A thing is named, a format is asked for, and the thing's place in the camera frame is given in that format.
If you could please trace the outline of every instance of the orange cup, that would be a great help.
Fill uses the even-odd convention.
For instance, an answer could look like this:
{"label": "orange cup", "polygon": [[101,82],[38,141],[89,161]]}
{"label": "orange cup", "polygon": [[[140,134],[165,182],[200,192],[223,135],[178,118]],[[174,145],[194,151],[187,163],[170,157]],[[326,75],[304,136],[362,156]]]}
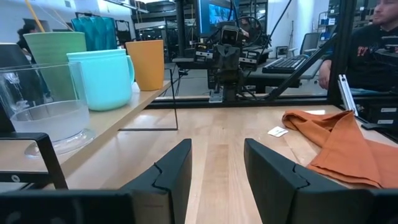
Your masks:
{"label": "orange cup", "polygon": [[141,91],[158,90],[164,81],[163,40],[145,40],[126,43]]}

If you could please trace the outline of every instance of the man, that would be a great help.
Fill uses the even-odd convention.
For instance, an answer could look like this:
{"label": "man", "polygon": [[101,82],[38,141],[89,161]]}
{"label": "man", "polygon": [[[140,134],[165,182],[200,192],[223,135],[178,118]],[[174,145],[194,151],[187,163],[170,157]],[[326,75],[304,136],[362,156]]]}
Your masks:
{"label": "man", "polygon": [[25,40],[24,34],[31,34],[36,32],[36,27],[32,24],[25,24],[22,29],[18,30],[18,36],[19,36],[19,41],[17,42],[17,45],[22,49],[22,52],[31,57],[31,62],[35,63],[35,59],[32,56],[32,52],[30,51],[29,46],[27,45],[27,42]]}
{"label": "man", "polygon": [[[378,0],[373,24],[356,31],[347,50],[346,76],[351,88],[373,91],[390,91],[397,85],[388,65],[381,62],[375,51],[382,49],[382,37],[398,35],[398,0]],[[319,84],[328,89],[331,57],[320,67]]]}
{"label": "man", "polygon": [[243,35],[246,38],[250,38],[250,32],[252,31],[252,28],[251,28],[251,25],[250,25],[248,19],[246,19],[246,18],[241,19],[240,28],[241,28]]}
{"label": "man", "polygon": [[243,35],[246,37],[247,42],[252,42],[257,39],[257,35],[260,32],[260,26],[256,21],[253,21],[255,27],[251,24],[248,18],[241,19],[240,28]]}

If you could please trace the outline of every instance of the black metal frame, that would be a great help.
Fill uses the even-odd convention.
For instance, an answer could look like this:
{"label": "black metal frame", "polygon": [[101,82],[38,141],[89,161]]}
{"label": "black metal frame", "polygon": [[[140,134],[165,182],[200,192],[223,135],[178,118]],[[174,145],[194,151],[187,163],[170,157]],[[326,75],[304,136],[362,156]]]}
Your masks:
{"label": "black metal frame", "polygon": [[[285,80],[284,84],[271,94],[271,98],[262,101],[236,101],[223,103],[209,103],[208,98],[193,99],[176,99],[170,100],[154,100],[146,109],[170,109],[171,106],[177,108],[225,108],[225,107],[253,107],[253,106],[298,106],[298,105],[334,105],[341,108],[342,100],[340,90],[338,88],[338,75],[344,74],[347,66],[348,56],[346,49],[349,47],[351,39],[351,31],[353,27],[354,14],[356,10],[357,0],[340,0],[340,10],[337,27],[337,34],[334,38],[335,45],[333,51],[333,63],[331,68],[329,90],[327,96],[284,96],[281,95],[285,87],[293,84],[295,79],[300,76],[299,71],[292,75],[293,78]],[[356,95],[353,96],[356,103],[380,102],[380,101],[398,101],[398,96],[393,95]],[[364,123],[368,123],[362,118],[358,118]],[[389,138],[388,134],[379,131],[381,134]]]}
{"label": "black metal frame", "polygon": [[330,81],[328,88],[328,101],[330,104],[341,104],[341,93],[338,88],[338,75],[345,74],[348,54],[346,50],[349,49],[351,42],[351,33],[353,29],[354,13],[356,7],[356,0],[341,0],[340,14],[337,26],[337,42],[333,51],[332,65],[330,71]]}
{"label": "black metal frame", "polygon": [[0,104],[0,141],[1,140],[33,140],[41,153],[47,172],[31,171],[0,171],[0,182],[21,182],[38,185],[53,183],[56,189],[68,189],[65,176],[55,154],[50,137],[45,133],[16,133],[8,119],[7,114]]}
{"label": "black metal frame", "polygon": [[185,18],[184,18],[184,1],[175,1],[175,11],[177,12],[177,27],[178,27],[178,52],[180,57],[185,54]]}
{"label": "black metal frame", "polygon": [[174,83],[180,80],[181,77],[176,79],[173,82],[173,72],[171,68],[166,68],[170,72],[170,79],[171,79],[171,88],[173,94],[173,109],[174,109],[174,118],[175,118],[175,128],[121,128],[119,131],[178,131],[178,116],[177,116],[177,104],[175,102],[175,92],[174,92]]}

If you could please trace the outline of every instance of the orange cloth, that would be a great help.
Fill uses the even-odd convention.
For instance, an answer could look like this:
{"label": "orange cloth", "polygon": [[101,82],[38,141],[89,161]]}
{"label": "orange cloth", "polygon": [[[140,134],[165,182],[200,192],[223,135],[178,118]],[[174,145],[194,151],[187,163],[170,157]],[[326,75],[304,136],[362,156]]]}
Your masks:
{"label": "orange cloth", "polygon": [[398,188],[398,148],[363,138],[352,111],[286,111],[283,124],[322,148],[307,168],[347,183]]}

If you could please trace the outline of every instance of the desk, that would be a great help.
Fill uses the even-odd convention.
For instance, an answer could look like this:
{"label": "desk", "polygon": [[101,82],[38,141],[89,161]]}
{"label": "desk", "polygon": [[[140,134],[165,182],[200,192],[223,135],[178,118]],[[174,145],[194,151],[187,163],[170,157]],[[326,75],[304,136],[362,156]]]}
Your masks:
{"label": "desk", "polygon": [[[338,113],[334,106],[294,106],[313,113]],[[179,131],[118,132],[71,175],[71,189],[116,189],[153,165],[185,138],[192,138],[193,167],[186,223],[260,224],[243,159],[244,138],[253,138],[279,154],[307,165],[320,151],[300,133],[275,138],[267,132],[282,126],[292,107],[178,110]],[[173,110],[145,110],[125,128],[174,125]],[[375,131],[364,136],[396,146]]]}
{"label": "desk", "polygon": [[[307,71],[303,73],[302,76],[300,76],[299,79],[301,80],[311,80],[315,77],[316,74],[318,74],[319,68],[321,67],[323,60],[317,60]],[[281,79],[286,79],[291,76],[291,74],[285,74],[285,73],[263,73],[262,68],[263,66],[260,66],[257,68],[256,71],[252,72],[250,74],[250,78],[281,78]]]}
{"label": "desk", "polygon": [[[132,86],[132,98],[126,106],[105,112],[90,111],[90,129],[95,132],[96,137],[83,148],[58,156],[65,178],[100,150],[104,143],[114,137],[119,128],[139,114],[169,86],[170,82],[165,81],[160,90],[140,91],[135,83]],[[25,149],[31,144],[35,143],[33,141],[1,141],[0,170],[46,172],[47,169],[42,159],[28,159],[24,155]]]}
{"label": "desk", "polygon": [[[307,71],[301,75],[298,80],[291,84],[291,88],[298,88],[300,86],[300,80],[312,80],[315,75],[318,74],[319,68],[321,67],[323,60],[317,60]],[[256,93],[266,93],[265,89],[267,86],[279,86],[285,79],[290,77],[292,74],[285,73],[263,73],[262,68],[265,66],[257,67],[256,71],[250,73],[247,78],[245,85],[255,85]]]}

